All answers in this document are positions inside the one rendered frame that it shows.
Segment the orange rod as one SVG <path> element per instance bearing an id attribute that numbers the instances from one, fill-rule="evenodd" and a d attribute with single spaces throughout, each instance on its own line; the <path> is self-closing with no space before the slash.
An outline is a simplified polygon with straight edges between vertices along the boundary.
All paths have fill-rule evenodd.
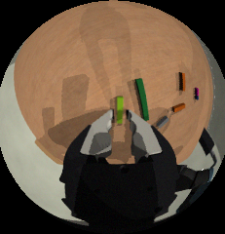
<path id="1" fill-rule="evenodd" d="M 173 106 L 172 107 L 172 111 L 173 112 L 177 112 L 177 111 L 179 111 L 181 109 L 184 109 L 184 108 L 185 108 L 185 103 L 180 103 L 180 104 L 178 104 L 176 106 Z"/>
<path id="2" fill-rule="evenodd" d="M 179 72 L 180 76 L 180 90 L 185 91 L 185 73 Z"/>

